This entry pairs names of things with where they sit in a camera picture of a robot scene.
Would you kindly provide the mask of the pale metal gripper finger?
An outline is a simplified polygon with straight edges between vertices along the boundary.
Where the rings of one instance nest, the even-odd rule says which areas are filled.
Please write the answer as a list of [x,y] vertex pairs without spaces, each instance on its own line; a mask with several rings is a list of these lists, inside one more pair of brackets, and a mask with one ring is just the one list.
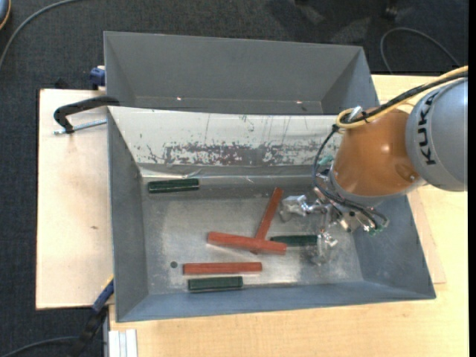
[[323,265],[330,260],[331,252],[338,244],[338,240],[329,232],[320,233],[317,238],[316,261],[318,265]]
[[305,217],[309,214],[309,206],[307,204],[307,197],[288,196],[280,202],[279,215],[283,222],[288,222],[293,215]]

